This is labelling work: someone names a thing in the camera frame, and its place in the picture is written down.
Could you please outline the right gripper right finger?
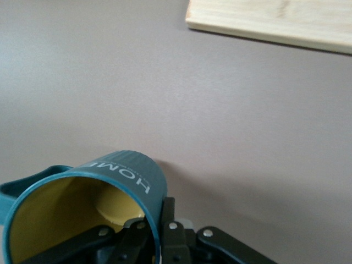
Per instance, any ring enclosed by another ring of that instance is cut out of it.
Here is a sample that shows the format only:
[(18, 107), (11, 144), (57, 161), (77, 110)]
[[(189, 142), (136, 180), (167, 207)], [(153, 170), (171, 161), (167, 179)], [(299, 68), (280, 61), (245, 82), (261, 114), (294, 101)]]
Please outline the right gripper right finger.
[(274, 263), (217, 227), (194, 231), (177, 221), (174, 211), (175, 198), (166, 197), (160, 229), (162, 263)]

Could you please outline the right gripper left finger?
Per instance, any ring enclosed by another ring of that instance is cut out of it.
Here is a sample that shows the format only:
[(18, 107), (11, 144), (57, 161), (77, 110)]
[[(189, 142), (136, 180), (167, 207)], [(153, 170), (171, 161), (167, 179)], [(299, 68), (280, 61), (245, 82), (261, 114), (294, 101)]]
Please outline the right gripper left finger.
[(23, 263), (150, 263), (150, 227), (136, 220), (119, 232), (98, 225), (50, 249), (27, 258)]

